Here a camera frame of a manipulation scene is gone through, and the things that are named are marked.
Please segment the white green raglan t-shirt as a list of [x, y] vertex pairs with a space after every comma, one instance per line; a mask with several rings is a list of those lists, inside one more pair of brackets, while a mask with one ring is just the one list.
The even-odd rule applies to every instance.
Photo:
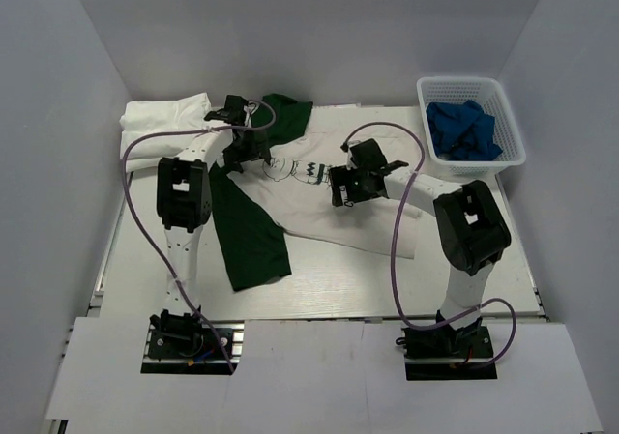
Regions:
[[268, 129], [271, 158], [246, 162], [242, 172], [210, 170], [217, 237], [229, 282], [239, 292], [291, 275], [285, 236], [387, 255], [398, 204], [379, 198], [351, 208], [331, 202], [329, 169], [344, 160], [340, 144], [355, 129], [315, 118], [310, 102], [264, 96], [256, 126]]

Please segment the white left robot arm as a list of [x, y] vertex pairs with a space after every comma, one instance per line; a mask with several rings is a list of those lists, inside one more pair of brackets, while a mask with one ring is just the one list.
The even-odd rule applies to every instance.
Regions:
[[275, 110], [265, 102], [229, 95], [224, 107], [206, 114], [206, 131], [176, 156], [159, 161], [156, 209], [164, 227], [164, 262], [171, 269], [165, 306], [170, 312], [180, 313], [185, 304], [192, 315], [199, 314], [197, 259], [213, 210], [211, 167], [217, 162], [241, 172], [246, 161], [269, 159], [266, 129], [275, 121]]

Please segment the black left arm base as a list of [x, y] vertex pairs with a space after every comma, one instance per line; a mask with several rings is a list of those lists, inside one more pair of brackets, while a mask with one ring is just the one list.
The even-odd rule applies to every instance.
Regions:
[[231, 375], [242, 354], [244, 326], [216, 325], [213, 331], [194, 314], [174, 315], [164, 310], [150, 317], [141, 374]]

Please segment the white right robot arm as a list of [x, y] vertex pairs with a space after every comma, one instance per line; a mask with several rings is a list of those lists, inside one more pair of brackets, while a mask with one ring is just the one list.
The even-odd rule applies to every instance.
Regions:
[[434, 217], [442, 252], [450, 264], [445, 299], [437, 311], [437, 345], [456, 356], [468, 348], [468, 328], [481, 322], [487, 279], [510, 246], [512, 236], [488, 185], [447, 182], [421, 172], [402, 160], [387, 161], [374, 139], [344, 143], [347, 163], [329, 170], [332, 205], [352, 207], [373, 199], [398, 202], [390, 242], [391, 276], [396, 275], [396, 253], [403, 210], [416, 208]]

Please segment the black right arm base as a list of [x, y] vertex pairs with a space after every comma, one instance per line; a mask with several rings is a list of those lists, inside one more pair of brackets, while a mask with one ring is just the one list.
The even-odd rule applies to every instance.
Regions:
[[402, 330], [396, 345], [404, 351], [409, 382], [496, 380], [489, 330], [477, 319], [461, 330], [450, 325], [429, 331]]

